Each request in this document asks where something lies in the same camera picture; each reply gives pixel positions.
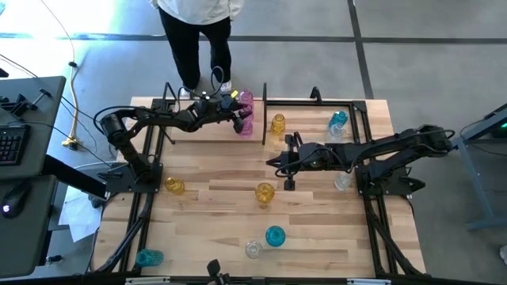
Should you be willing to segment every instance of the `leg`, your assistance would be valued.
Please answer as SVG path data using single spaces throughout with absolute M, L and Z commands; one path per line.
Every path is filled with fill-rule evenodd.
M 158 11 L 173 50 L 174 62 L 183 81 L 183 86 L 195 89 L 200 80 L 199 29 L 171 17 L 162 9 L 158 9 Z
M 223 78 L 219 70 L 214 75 L 219 82 L 231 80 L 231 51 L 227 39 L 231 35 L 231 19 L 226 18 L 214 24 L 200 27 L 200 31 L 208 38 L 212 46 L 212 68 L 222 67 Z

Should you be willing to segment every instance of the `wooden tabletop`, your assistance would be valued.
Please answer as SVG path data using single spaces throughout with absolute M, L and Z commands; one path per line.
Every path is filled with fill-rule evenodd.
M 152 99 L 134 97 L 132 105 L 151 106 Z M 387 102 L 366 102 L 373 138 L 392 135 Z M 338 109 L 269 106 L 268 126 L 275 114 L 282 113 L 287 133 L 299 131 L 304 143 L 324 143 L 326 124 Z M 358 124 L 364 142 L 360 117 Z M 350 123 L 347 128 L 344 142 L 352 142 Z M 145 131 L 132 140 L 138 151 L 143 148 Z M 206 266 L 216 258 L 222 272 L 231 276 L 373 277 L 364 204 L 357 195 L 355 181 L 345 192 L 339 192 L 334 186 L 336 172 L 298 173 L 296 190 L 284 191 L 284 180 L 276 178 L 275 169 L 265 164 L 282 150 L 286 150 L 283 136 L 271 134 L 269 127 L 264 146 L 248 140 L 189 140 L 174 146 L 164 143 L 162 184 L 168 177 L 178 177 L 185 182 L 186 191 L 175 196 L 161 185 L 155 196 L 147 248 L 163 251 L 165 259 L 158 267 L 144 268 L 143 274 L 207 276 Z M 254 195 L 262 182 L 277 188 L 268 208 L 259 207 Z M 95 266 L 103 264 L 124 237 L 131 203 L 132 194 L 120 194 L 105 209 L 95 247 Z M 386 206 L 393 239 L 415 268 L 424 272 L 409 204 L 400 197 L 387 196 Z M 279 248 L 269 246 L 265 240 L 270 226 L 281 226 L 287 234 Z M 135 259 L 137 241 L 136 238 L 133 242 L 129 268 Z M 245 245 L 249 241 L 262 244 L 259 258 L 246 256 Z M 379 245 L 387 270 L 380 237 Z

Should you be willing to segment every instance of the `concrete floor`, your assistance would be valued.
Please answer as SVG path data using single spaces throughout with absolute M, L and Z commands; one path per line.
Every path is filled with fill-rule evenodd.
M 34 40 L 0 40 L 0 53 L 39 76 L 64 74 L 71 58 L 59 26 L 44 7 L 21 7 L 29 0 L 10 1 L 0 16 L 0 32 L 29 32 Z M 162 34 L 158 15 L 144 1 L 99 0 L 46 1 L 69 32 Z M 356 0 L 362 36 L 389 37 L 506 37 L 507 2 L 502 0 Z M 72 9 L 82 15 L 65 14 Z M 93 13 L 89 21 L 86 11 Z M 347 0 L 247 1 L 233 23 L 236 36 L 353 36 Z M 132 96 L 159 96 L 163 84 L 179 86 L 165 41 L 75 41 L 75 81 L 82 111 L 94 114 L 109 105 L 128 104 Z M 209 88 L 209 46 L 200 49 L 201 88 Z M 354 43 L 231 42 L 234 85 L 261 95 L 263 82 L 269 95 L 307 97 L 318 86 L 326 98 L 364 98 Z M 472 44 L 365 44 L 373 95 L 387 99 L 396 131 L 421 124 L 461 129 L 507 100 L 507 46 Z M 10 69 L 13 78 L 24 77 Z M 64 94 L 71 98 L 67 88 Z M 60 109 L 56 127 L 69 130 L 71 117 Z M 112 159 L 105 138 L 91 122 L 83 123 L 97 139 L 97 154 Z M 79 128 L 79 138 L 93 149 L 93 141 Z M 54 134 L 49 154 L 69 165 L 95 162 L 86 152 L 62 148 L 64 137 Z M 414 195 L 415 218 L 428 273 L 433 276 L 507 283 L 507 267 L 498 257 L 507 244 L 507 228 L 470 232 L 465 224 L 481 211 L 459 154 L 441 159 L 421 159 L 412 176 L 427 183 Z M 447 188 L 442 188 L 446 181 Z M 38 268 L 33 276 L 83 272 L 91 239 L 72 244 L 68 231 L 55 234 L 51 254 L 65 261 Z

